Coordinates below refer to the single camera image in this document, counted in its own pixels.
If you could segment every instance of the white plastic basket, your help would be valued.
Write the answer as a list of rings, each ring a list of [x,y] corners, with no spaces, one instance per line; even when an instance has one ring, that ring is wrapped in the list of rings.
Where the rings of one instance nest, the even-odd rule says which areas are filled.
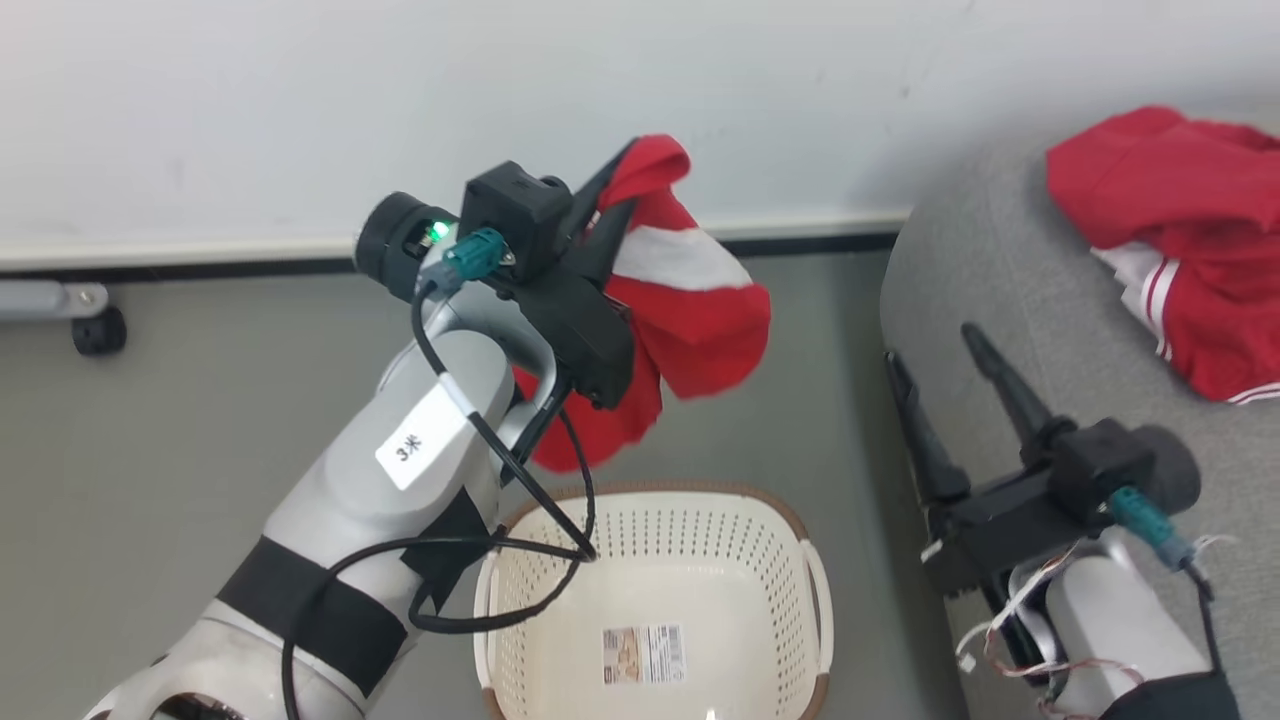
[[[585,521],[581,492],[557,498]],[[507,525],[512,537],[571,544],[538,506]],[[593,541],[599,561],[582,565],[545,612],[475,637],[476,674],[495,717],[812,720],[818,714],[831,670],[831,587],[788,507],[740,486],[609,486],[596,496]],[[529,552],[490,553],[476,587],[476,615],[538,602],[567,565]],[[620,647],[621,657],[605,644]],[[637,653],[637,662],[626,661]]]

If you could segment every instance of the barcode sticker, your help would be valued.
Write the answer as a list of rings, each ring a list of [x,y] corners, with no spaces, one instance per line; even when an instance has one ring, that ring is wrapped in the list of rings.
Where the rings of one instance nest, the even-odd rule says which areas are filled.
[[[604,684],[684,683],[689,675],[680,625],[604,630]]]

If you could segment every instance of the caster wheel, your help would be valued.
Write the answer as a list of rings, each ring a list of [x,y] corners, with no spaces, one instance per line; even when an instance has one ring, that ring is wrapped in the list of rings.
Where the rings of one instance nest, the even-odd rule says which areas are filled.
[[[86,357],[119,352],[128,334],[124,313],[115,306],[109,306],[102,314],[92,318],[72,320],[72,341],[76,343],[76,351]]]

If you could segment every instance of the gray sofa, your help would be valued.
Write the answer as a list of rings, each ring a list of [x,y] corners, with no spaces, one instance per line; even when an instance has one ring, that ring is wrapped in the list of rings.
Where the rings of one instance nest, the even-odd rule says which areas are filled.
[[[1156,356],[1155,340],[1121,306],[1120,286],[1046,193],[1050,145],[987,149],[916,206],[884,281],[886,343],[908,359],[938,434],[975,482],[1015,468],[1018,442],[964,350],[964,320],[980,323],[1053,410],[1180,434],[1204,479],[1199,503],[1175,521],[1189,538],[1243,539],[1206,555],[1228,676],[1245,719],[1280,717],[1280,401],[1210,404]],[[1130,551],[1201,643],[1190,584],[1137,543]],[[991,618],[977,594],[950,602],[947,614],[956,637]],[[973,720],[1039,717],[1028,688],[984,665],[963,684]]]

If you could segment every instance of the white wall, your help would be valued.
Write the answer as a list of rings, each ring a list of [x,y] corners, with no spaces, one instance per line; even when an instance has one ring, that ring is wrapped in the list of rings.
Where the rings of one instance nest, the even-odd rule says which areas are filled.
[[[1277,23],[1274,0],[8,0],[0,268],[340,254],[388,191],[456,205],[508,158],[579,181],[643,132],[692,152],[707,225],[874,224],[1009,127],[1266,114]]]

